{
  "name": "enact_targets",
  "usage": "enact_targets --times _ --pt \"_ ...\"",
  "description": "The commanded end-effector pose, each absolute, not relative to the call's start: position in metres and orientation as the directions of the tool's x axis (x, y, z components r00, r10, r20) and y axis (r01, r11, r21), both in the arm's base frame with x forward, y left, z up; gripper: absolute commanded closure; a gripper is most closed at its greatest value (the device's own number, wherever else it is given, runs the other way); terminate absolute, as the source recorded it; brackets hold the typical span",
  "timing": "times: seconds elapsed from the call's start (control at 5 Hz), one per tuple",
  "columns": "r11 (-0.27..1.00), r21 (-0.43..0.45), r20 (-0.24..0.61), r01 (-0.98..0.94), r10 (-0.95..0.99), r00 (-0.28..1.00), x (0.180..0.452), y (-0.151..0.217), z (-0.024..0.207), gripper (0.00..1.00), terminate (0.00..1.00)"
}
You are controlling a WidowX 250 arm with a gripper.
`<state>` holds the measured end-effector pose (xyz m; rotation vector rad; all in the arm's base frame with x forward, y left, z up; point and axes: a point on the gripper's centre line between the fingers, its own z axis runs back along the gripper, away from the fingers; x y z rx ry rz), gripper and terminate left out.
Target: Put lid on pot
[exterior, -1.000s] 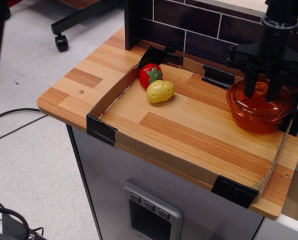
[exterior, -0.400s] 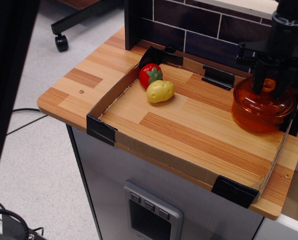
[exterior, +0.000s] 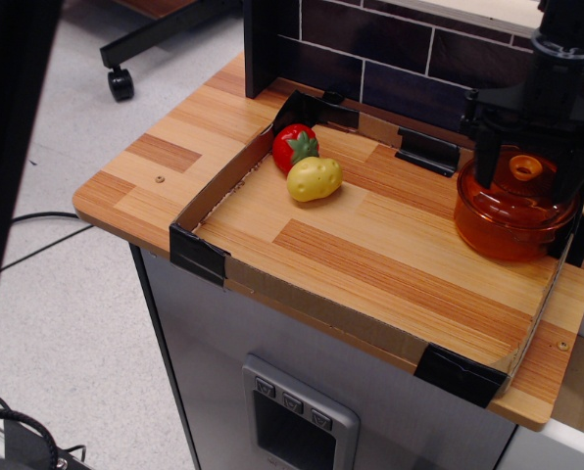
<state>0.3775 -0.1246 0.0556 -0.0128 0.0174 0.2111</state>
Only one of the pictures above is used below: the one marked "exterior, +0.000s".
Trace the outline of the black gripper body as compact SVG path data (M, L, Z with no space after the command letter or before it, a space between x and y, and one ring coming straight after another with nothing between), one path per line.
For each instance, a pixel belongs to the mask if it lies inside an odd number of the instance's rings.
M499 135L584 143L584 56L536 53L525 81L466 93L460 133L474 140L485 124Z

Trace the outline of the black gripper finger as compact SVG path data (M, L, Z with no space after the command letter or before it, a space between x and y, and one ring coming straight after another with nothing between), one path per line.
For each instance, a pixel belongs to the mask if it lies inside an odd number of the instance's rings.
M584 144L573 148L559 162L552 193L553 201L571 201L583 184Z
M489 188L492 184L501 146L502 140L495 132L479 132L475 139L475 177L484 188Z

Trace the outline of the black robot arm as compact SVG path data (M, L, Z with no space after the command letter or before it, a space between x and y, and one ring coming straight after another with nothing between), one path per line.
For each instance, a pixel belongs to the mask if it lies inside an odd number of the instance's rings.
M566 203L584 184L584 1L542 1L530 68L518 85L473 89L461 132L475 143L475 178L489 187L503 145L515 143L556 164L550 197Z

